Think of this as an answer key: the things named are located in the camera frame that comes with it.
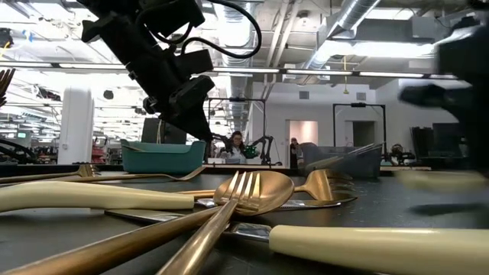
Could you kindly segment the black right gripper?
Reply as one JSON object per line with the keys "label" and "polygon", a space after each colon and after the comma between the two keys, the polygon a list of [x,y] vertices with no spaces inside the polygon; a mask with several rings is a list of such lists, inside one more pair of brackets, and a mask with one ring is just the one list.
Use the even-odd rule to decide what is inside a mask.
{"label": "black right gripper", "polygon": [[[437,47],[437,70],[471,84],[470,106],[489,112],[489,25],[473,28],[470,34]],[[489,171],[489,121],[470,114],[464,122],[468,156],[477,171]]]}

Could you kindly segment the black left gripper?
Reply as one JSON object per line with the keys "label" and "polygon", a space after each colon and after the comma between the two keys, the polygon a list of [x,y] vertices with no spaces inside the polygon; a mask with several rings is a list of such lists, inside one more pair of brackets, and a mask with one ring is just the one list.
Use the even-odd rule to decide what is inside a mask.
{"label": "black left gripper", "polygon": [[215,84],[209,76],[198,76],[182,86],[173,50],[163,50],[152,36],[144,34],[121,38],[115,43],[114,55],[146,92],[144,108],[148,113],[162,113],[165,122],[195,138],[210,140],[203,103]]}

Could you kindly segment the gold fork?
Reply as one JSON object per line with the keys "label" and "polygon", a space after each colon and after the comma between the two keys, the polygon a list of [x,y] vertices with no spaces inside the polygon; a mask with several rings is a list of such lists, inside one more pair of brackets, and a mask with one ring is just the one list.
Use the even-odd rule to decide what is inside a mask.
{"label": "gold fork", "polygon": [[198,167],[191,173],[188,173],[185,176],[182,177],[176,177],[176,176],[171,176],[169,174],[164,174],[164,173],[152,173],[152,174],[127,174],[127,175],[120,175],[120,176],[97,176],[97,177],[92,177],[88,178],[86,177],[87,182],[101,182],[101,181],[113,181],[113,180],[136,180],[136,179],[143,179],[143,178],[160,178],[160,177],[166,177],[172,180],[177,180],[177,181],[186,181],[186,180],[191,180],[195,176],[198,176],[202,171],[204,171],[205,167]]}
{"label": "gold fork", "polygon": [[156,275],[195,275],[225,230],[235,210],[246,213],[259,210],[261,176],[259,173],[236,173],[223,194],[214,201],[222,207],[177,251]]}
{"label": "gold fork", "polygon": [[88,177],[94,176],[98,173],[98,170],[95,166],[91,164],[83,164],[79,166],[79,169],[75,172],[71,173],[50,173],[50,174],[38,174],[38,175],[29,175],[29,176],[11,176],[11,177],[3,177],[0,178],[0,184],[7,183],[21,183],[35,180],[48,180],[53,178],[65,177],[65,176],[80,176],[80,177]]}
{"label": "gold fork", "polygon": [[234,191],[246,202],[256,202],[260,206],[286,204],[294,193],[308,193],[316,201],[349,202],[353,195],[337,193],[329,185],[327,170],[312,171],[302,186],[294,186],[287,175],[275,171],[255,171],[235,174],[225,181],[217,190],[182,191],[179,194],[191,195],[195,199],[213,198],[215,202],[230,199]]}
{"label": "gold fork", "polygon": [[0,72],[0,108],[6,104],[6,92],[12,81],[16,69],[2,70]]}

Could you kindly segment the black monitor on stand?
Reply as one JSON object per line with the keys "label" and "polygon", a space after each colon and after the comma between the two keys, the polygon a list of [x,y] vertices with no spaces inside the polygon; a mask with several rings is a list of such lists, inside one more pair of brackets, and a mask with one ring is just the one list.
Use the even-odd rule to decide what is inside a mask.
{"label": "black monitor on stand", "polygon": [[433,170],[468,169],[465,136],[459,123],[433,123],[410,129],[416,161]]}

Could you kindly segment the person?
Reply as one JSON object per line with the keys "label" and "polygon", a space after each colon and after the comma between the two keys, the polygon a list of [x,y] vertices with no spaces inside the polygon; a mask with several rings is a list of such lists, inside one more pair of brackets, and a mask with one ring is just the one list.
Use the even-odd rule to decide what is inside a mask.
{"label": "person", "polygon": [[226,144],[227,159],[234,163],[246,164],[247,159],[245,156],[245,145],[243,143],[242,133],[235,131],[229,138]]}
{"label": "person", "polygon": [[290,139],[290,168],[297,169],[299,162],[303,159],[303,154],[295,137]]}

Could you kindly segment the teal plastic bin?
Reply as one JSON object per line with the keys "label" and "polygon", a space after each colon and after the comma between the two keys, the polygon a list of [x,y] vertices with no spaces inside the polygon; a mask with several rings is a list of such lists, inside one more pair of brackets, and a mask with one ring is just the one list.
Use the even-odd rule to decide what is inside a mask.
{"label": "teal plastic bin", "polygon": [[206,152],[204,141],[194,141],[191,145],[186,145],[121,139],[120,143],[144,150],[137,152],[121,147],[123,169],[128,173],[190,173],[202,166]]}

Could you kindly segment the long ceiling light strip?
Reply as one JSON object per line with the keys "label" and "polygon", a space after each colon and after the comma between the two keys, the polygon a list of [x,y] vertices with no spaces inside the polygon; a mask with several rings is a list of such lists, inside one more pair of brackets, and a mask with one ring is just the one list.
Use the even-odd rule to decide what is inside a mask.
{"label": "long ceiling light strip", "polygon": [[373,72],[373,71],[345,71],[345,70],[304,70],[281,69],[282,74],[307,75],[307,76],[351,76],[351,77],[380,77],[396,79],[437,79],[457,80],[458,77],[450,74],[433,73],[397,73],[397,72]]}
{"label": "long ceiling light strip", "polygon": [[[108,63],[40,63],[24,61],[0,61],[0,66],[11,66],[16,68],[48,68],[62,70],[126,70],[122,64]],[[280,73],[280,69],[255,68],[255,67],[215,67],[212,72],[216,73]]]}

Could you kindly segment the red cart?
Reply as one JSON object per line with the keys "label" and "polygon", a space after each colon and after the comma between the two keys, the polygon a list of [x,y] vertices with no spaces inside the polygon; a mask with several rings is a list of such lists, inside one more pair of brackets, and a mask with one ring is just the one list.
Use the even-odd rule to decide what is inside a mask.
{"label": "red cart", "polygon": [[107,138],[95,137],[92,141],[92,163],[106,163]]}

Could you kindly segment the white pillar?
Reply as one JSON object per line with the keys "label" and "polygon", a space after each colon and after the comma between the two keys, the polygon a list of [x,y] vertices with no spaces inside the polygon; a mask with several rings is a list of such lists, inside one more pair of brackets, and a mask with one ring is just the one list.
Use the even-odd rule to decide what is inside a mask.
{"label": "white pillar", "polygon": [[88,86],[69,85],[63,93],[58,164],[89,163],[95,103]]}

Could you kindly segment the dark grey plastic bin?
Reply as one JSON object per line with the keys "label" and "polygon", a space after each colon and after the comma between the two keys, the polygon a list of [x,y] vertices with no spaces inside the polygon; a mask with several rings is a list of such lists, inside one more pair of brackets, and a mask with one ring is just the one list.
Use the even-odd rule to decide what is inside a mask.
{"label": "dark grey plastic bin", "polygon": [[[324,147],[314,143],[304,143],[300,145],[303,159],[299,163],[299,171],[304,176],[309,175],[314,170],[306,170],[305,166],[334,156],[341,156],[359,147]],[[369,151],[365,154],[357,155],[351,159],[344,159],[339,163],[326,167],[325,169],[333,172],[340,172],[354,178],[377,178],[380,175],[382,147]]]}

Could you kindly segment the black table mat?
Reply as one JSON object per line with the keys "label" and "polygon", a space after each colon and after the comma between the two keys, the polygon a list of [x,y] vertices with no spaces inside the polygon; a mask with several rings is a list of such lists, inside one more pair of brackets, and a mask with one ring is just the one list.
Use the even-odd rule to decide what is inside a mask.
{"label": "black table mat", "polygon": [[[116,235],[3,275],[99,274],[196,229],[159,271],[194,275],[230,228],[233,212],[260,215],[275,210],[292,196],[293,189],[291,178],[282,173],[236,174],[215,191],[215,199],[227,200],[223,206]],[[258,226],[250,234],[264,238],[279,254],[343,267],[406,275],[489,275],[489,230],[277,225]]]}

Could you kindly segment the black metal rig frame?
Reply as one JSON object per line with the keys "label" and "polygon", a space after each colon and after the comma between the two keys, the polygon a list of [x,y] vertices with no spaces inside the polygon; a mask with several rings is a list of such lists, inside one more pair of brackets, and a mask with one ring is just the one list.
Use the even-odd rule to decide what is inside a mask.
{"label": "black metal rig frame", "polygon": [[379,107],[382,109],[382,127],[383,127],[383,155],[388,153],[387,150],[387,113],[386,105],[383,104],[368,104],[364,102],[353,102],[353,103],[333,103],[332,104],[332,124],[333,124],[333,144],[336,146],[336,107],[337,106],[348,106],[351,108],[366,108],[366,107]]}
{"label": "black metal rig frame", "polygon": [[261,159],[261,165],[271,165],[271,158],[270,158],[270,149],[271,145],[274,141],[274,138],[266,135],[266,101],[264,99],[247,99],[247,98],[240,98],[240,97],[231,97],[231,98],[207,98],[206,101],[208,102],[208,123],[211,124],[210,120],[212,117],[212,113],[214,112],[215,108],[220,108],[220,105],[222,103],[226,103],[231,111],[231,121],[235,123],[236,121],[243,122],[242,119],[237,119],[235,118],[234,115],[234,110],[233,107],[234,105],[245,105],[247,104],[249,109],[248,111],[251,110],[251,106],[254,105],[255,108],[257,108],[259,111],[263,113],[263,135],[253,141],[250,144],[247,144],[245,146],[244,150],[244,155],[248,158],[251,159],[252,157],[257,157],[257,149],[256,146],[259,144],[262,144],[262,149],[260,152],[260,159]]}

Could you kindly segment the silver ventilation duct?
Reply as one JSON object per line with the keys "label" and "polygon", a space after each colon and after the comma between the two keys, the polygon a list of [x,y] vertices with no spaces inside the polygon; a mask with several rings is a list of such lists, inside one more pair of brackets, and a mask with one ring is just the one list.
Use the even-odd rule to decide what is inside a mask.
{"label": "silver ventilation duct", "polygon": [[338,12],[324,18],[316,33],[316,49],[303,69],[319,70],[335,55],[345,55],[343,41],[356,37],[357,28],[381,0],[344,0]]}
{"label": "silver ventilation duct", "polygon": [[[245,55],[254,49],[253,26],[240,12],[226,6],[218,6],[219,43],[228,51]],[[230,76],[226,86],[229,98],[246,98],[247,76]],[[244,131],[248,123],[248,103],[229,102],[227,119],[234,131]]]}

